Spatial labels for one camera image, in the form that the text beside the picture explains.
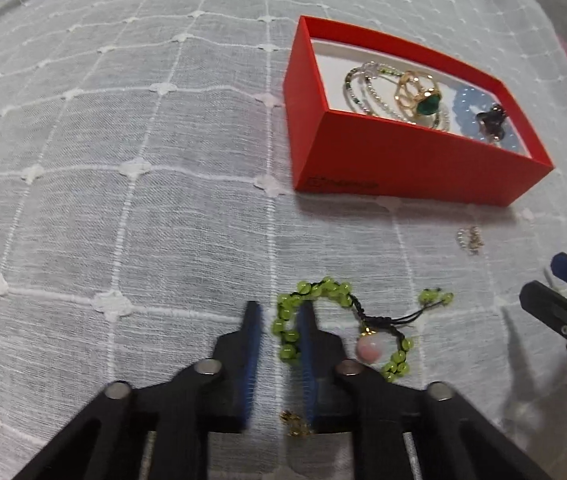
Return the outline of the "black hair claw clip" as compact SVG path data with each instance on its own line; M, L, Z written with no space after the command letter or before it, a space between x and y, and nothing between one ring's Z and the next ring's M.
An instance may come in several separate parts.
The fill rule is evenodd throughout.
M480 132L486 139L493 142L504 140L506 135L504 123L508 115L500 104L493 104L488 110L477 113L475 119L479 125Z

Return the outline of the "small gold earring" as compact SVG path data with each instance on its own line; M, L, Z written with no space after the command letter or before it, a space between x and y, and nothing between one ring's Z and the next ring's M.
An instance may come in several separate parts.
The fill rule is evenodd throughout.
M284 410L280 413L279 418L287 427L288 436L291 438L305 438L313 434L311 425L297 413Z

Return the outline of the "green bead bracelet pink pendant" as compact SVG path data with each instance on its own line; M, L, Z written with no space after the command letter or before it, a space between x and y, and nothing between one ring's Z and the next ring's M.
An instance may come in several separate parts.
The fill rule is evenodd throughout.
M396 349L381 368L380 373L386 382L395 382L409 374L408 353L413 348L413 340L407 337L402 328L413 324L425 312L449 306L455 299L452 292L440 288L422 289L417 297L418 309L411 313L392 318L391 316L369 315L359 299L353 294L351 284L335 281L326 276L319 282L300 281L297 289L277 298L277 315L271 324L271 333L279 340L279 359L285 363L296 363L301 359L301 332L292 326L297 313L305 302L326 299L338 304L342 309L352 310L359 323L359 337L355 346L356 359L364 364L377 364L384 355L380 347L381 333L394 338Z

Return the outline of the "gold cage ring green stone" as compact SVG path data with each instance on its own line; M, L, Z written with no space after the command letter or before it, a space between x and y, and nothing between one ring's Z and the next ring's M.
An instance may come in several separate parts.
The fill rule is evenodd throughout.
M421 70L406 70L399 76L394 101L405 117L435 116L442 99L442 91L432 75Z

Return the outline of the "red cardboard box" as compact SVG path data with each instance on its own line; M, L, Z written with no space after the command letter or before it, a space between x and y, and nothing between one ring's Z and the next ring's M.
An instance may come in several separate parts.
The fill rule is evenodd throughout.
M395 54L458 76L505 104L526 154L452 133L366 118L329 103L337 86L319 68L315 41ZM553 162L507 87L457 58L352 24L303 16L285 81L292 182L297 192L346 193L507 207L553 171Z

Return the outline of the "grey checked bedspread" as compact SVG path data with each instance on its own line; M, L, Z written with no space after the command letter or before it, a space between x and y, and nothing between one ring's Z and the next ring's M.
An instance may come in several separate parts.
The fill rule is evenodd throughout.
M291 186L282 84L302 15L428 44L504 81L555 170L509 209ZM0 479L105 384L164 382L258 301L351 284L567 479L567 352L521 286L567 252L567 56L535 0L0 0Z

